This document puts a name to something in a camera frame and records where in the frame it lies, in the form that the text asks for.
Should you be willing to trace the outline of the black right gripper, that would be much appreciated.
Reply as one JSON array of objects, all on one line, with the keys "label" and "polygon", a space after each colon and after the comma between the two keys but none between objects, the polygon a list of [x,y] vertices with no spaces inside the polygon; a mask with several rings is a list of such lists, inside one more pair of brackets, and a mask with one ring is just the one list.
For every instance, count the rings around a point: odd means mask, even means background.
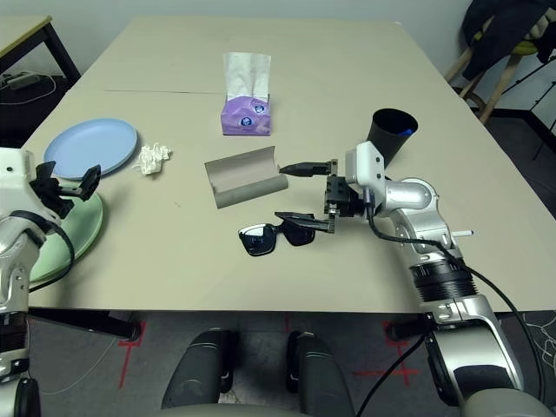
[{"label": "black right gripper", "polygon": [[[343,176],[337,176],[338,161],[298,162],[279,169],[284,175],[297,177],[327,176],[324,194],[324,213],[339,217],[355,217],[365,214],[366,206],[357,191],[352,189]],[[327,234],[335,232],[335,218],[326,220],[314,218],[309,214],[296,212],[275,212],[275,216],[300,228],[321,231]]]}]

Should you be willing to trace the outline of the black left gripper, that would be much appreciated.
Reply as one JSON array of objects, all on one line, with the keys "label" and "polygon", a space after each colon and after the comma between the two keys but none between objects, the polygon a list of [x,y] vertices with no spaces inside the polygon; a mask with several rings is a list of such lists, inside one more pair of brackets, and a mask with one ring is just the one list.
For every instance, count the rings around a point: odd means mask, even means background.
[{"label": "black left gripper", "polygon": [[96,165],[88,169],[80,186],[62,186],[52,177],[55,166],[54,161],[38,164],[36,179],[30,182],[30,186],[47,209],[53,211],[60,219],[65,219],[74,208],[70,197],[79,197],[82,201],[87,201],[94,194],[100,182],[101,166]]}]

